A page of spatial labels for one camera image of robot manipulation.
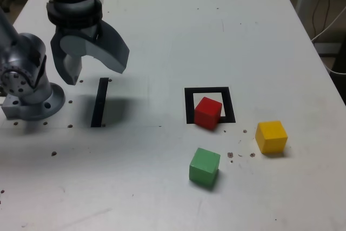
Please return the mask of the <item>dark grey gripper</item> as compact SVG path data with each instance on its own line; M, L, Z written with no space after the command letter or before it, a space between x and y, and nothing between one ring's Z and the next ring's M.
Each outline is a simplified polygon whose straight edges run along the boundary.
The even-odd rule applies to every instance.
M91 56L119 74L127 67L129 48L105 21L79 29L56 27L50 44L56 70L68 85L77 83L83 56Z

